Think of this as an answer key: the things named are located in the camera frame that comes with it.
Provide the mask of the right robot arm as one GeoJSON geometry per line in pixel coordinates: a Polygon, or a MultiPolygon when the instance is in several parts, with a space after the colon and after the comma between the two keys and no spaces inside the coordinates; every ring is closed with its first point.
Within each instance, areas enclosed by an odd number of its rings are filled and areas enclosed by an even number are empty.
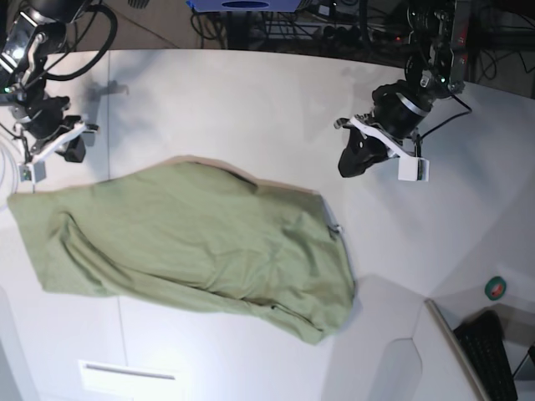
{"type": "Polygon", "coordinates": [[[91,1],[29,1],[21,8],[10,31],[1,41],[1,106],[8,107],[17,131],[8,133],[21,142],[23,160],[29,165],[56,153],[70,163],[86,155],[82,138],[99,127],[80,115],[66,115],[70,97],[51,97],[48,81],[67,82],[89,72],[110,49],[118,31],[115,13],[102,3],[91,1]],[[66,48],[67,27],[83,14],[103,14],[110,23],[107,39],[97,54],[82,68],[57,75],[46,65],[48,57],[66,48]]]}

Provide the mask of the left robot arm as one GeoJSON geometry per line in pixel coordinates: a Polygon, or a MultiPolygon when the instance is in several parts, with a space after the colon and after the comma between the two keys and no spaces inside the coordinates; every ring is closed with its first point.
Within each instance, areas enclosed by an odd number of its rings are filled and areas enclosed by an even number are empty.
{"type": "Polygon", "coordinates": [[[430,163],[422,155],[427,135],[419,127],[437,100],[458,100],[465,88],[469,14],[468,1],[409,3],[410,34],[400,47],[409,54],[405,77],[374,90],[370,112],[334,124],[349,131],[338,163],[342,177],[357,177],[396,159],[399,180],[429,179],[430,163]]]}

